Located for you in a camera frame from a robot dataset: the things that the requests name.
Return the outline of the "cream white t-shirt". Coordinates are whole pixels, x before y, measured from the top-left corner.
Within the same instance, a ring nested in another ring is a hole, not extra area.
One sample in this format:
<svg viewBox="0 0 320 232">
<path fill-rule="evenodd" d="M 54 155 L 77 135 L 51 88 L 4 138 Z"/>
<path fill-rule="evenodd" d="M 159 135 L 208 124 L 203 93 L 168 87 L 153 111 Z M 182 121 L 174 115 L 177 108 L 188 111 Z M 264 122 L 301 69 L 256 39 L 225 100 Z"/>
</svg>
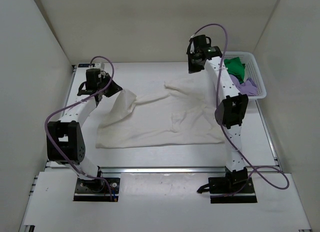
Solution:
<svg viewBox="0 0 320 232">
<path fill-rule="evenodd" d="M 123 89 L 97 128 L 100 149 L 219 144 L 223 133 L 206 87 L 193 78 L 166 81 L 154 93 Z"/>
</svg>

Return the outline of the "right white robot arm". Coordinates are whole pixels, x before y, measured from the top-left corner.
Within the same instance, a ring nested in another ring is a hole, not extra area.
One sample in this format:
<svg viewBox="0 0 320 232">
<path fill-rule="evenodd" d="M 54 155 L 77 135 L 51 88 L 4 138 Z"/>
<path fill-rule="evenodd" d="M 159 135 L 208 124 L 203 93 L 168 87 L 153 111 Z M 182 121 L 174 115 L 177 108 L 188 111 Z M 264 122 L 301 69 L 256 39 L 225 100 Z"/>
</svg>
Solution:
<svg viewBox="0 0 320 232">
<path fill-rule="evenodd" d="M 211 39 L 204 34 L 193 35 L 187 47 L 188 72 L 205 70 L 211 76 L 216 94 L 214 118 L 225 136 L 227 173 L 246 174 L 246 163 L 239 153 L 242 148 L 241 129 L 248 106 L 248 96 L 241 94 L 225 66 L 223 53 L 211 46 Z"/>
</svg>

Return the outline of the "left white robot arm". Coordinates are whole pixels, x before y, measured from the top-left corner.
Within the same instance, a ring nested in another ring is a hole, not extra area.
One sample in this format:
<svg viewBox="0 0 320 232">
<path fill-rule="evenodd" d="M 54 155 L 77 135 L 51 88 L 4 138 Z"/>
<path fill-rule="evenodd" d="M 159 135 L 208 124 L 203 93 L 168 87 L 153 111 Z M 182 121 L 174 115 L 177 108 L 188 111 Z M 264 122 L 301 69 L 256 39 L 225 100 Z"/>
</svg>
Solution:
<svg viewBox="0 0 320 232">
<path fill-rule="evenodd" d="M 83 180 L 101 177 L 100 167 L 86 156 L 82 126 L 104 96 L 111 97 L 122 90 L 113 76 L 100 68 L 87 69 L 75 103 L 62 109 L 65 114 L 57 121 L 45 122 L 48 159 L 72 169 Z"/>
</svg>

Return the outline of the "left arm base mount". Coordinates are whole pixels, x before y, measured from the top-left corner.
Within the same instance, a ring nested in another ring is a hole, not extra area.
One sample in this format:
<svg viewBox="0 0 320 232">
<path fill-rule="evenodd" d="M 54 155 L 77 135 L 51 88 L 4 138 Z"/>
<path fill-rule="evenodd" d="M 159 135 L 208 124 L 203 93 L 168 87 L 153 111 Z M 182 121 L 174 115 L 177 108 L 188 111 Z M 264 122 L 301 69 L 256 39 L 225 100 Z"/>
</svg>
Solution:
<svg viewBox="0 0 320 232">
<path fill-rule="evenodd" d="M 118 202 L 121 179 L 110 177 L 105 178 L 110 191 L 104 181 L 82 180 L 77 178 L 73 201 L 75 202 Z"/>
</svg>

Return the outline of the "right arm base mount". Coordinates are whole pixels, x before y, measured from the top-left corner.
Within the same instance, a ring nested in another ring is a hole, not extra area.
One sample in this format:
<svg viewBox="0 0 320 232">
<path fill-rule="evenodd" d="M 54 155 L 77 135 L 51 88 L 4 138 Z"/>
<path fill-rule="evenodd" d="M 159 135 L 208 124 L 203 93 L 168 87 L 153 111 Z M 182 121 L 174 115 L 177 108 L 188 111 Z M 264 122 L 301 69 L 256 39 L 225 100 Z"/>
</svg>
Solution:
<svg viewBox="0 0 320 232">
<path fill-rule="evenodd" d="M 196 191 L 210 193 L 211 204 L 254 204 L 257 197 L 247 168 L 240 171 L 225 170 L 223 177 L 209 177 L 208 183 Z"/>
</svg>

